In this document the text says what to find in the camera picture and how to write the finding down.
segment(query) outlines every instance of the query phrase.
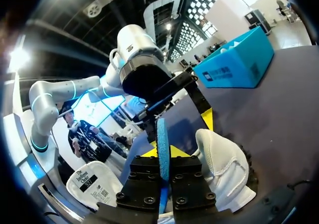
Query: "screw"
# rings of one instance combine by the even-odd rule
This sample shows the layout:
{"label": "screw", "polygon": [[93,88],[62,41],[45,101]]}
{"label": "screw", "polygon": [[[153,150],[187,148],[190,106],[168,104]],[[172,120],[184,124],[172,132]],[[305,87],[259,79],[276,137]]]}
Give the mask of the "screw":
{"label": "screw", "polygon": [[280,211],[280,208],[277,206],[273,206],[273,208],[271,208],[271,211],[273,214],[277,214]]}
{"label": "screw", "polygon": [[130,172],[130,177],[136,177],[137,176],[137,173],[136,172]]}
{"label": "screw", "polygon": [[216,195],[214,193],[207,193],[206,199],[207,200],[214,200],[216,198]]}
{"label": "screw", "polygon": [[155,198],[153,198],[153,197],[147,197],[147,198],[144,198],[144,202],[146,203],[146,204],[153,204],[153,203],[155,203]]}
{"label": "screw", "polygon": [[263,204],[268,205],[270,203],[269,198],[264,198],[263,199]]}
{"label": "screw", "polygon": [[117,194],[116,194],[116,199],[117,199],[117,200],[122,200],[122,199],[124,199],[124,197],[125,197],[125,194],[124,194],[124,193],[117,193]]}
{"label": "screw", "polygon": [[182,174],[176,174],[176,175],[175,175],[175,178],[176,178],[176,179],[182,179],[182,178],[183,178],[183,175],[182,175]]}
{"label": "screw", "polygon": [[194,174],[194,176],[195,176],[195,177],[201,177],[202,174],[201,174],[201,172],[197,172],[197,173]]}
{"label": "screw", "polygon": [[184,205],[187,203],[187,198],[184,198],[184,197],[177,198],[176,203],[179,205]]}

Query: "white face mask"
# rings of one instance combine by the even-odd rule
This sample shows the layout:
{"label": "white face mask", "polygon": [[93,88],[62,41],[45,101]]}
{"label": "white face mask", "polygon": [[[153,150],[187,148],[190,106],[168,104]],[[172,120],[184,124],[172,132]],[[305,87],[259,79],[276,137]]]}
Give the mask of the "white face mask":
{"label": "white face mask", "polygon": [[72,124],[71,127],[68,127],[68,129],[70,131],[72,131],[73,133],[76,133],[76,131],[78,130],[78,127],[81,127],[81,122],[80,121],[74,121],[74,123]]}

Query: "blue foam pad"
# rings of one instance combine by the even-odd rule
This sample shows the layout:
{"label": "blue foam pad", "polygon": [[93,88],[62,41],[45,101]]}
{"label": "blue foam pad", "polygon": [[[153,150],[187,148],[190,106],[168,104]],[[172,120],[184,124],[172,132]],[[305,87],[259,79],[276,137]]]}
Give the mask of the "blue foam pad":
{"label": "blue foam pad", "polygon": [[164,118],[157,121],[157,149],[159,156],[160,176],[164,181],[169,180],[169,144]]}
{"label": "blue foam pad", "polygon": [[162,178],[162,189],[160,192],[159,214],[164,213],[168,200],[169,180],[169,144],[165,119],[157,121],[157,149],[159,157],[159,172]]}

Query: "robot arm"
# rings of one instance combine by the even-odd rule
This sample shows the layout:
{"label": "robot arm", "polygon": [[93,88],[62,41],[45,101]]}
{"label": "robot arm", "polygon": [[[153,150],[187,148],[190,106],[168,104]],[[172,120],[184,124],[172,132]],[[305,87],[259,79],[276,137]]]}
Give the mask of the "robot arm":
{"label": "robot arm", "polygon": [[34,114],[31,143],[37,151],[45,152],[48,148],[50,131],[59,117],[56,103],[78,98],[88,90],[91,102],[125,93],[154,99],[154,91],[171,79],[163,64],[163,53],[141,27],[133,24],[123,27],[117,42],[118,48],[110,53],[110,65],[101,84],[100,78],[93,76],[57,83],[38,81],[32,85],[29,91]]}
{"label": "robot arm", "polygon": [[99,85],[98,76],[75,81],[34,83],[29,91],[31,110],[34,115],[31,129],[32,146],[39,152],[47,150],[50,131],[59,117],[56,103],[78,98]]}

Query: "table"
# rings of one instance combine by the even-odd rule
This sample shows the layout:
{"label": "table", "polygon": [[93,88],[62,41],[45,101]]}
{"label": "table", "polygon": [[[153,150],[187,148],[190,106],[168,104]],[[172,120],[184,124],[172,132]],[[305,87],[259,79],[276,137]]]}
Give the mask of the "table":
{"label": "table", "polygon": [[[241,143],[252,154],[261,197],[280,185],[312,179],[319,167],[319,48],[304,46],[276,51],[256,89],[200,90],[217,115],[215,131]],[[195,132],[205,128],[189,96],[168,110],[170,144],[192,154]],[[135,155],[151,150],[146,134],[136,138],[121,181]],[[306,187],[298,187],[298,197]]]}

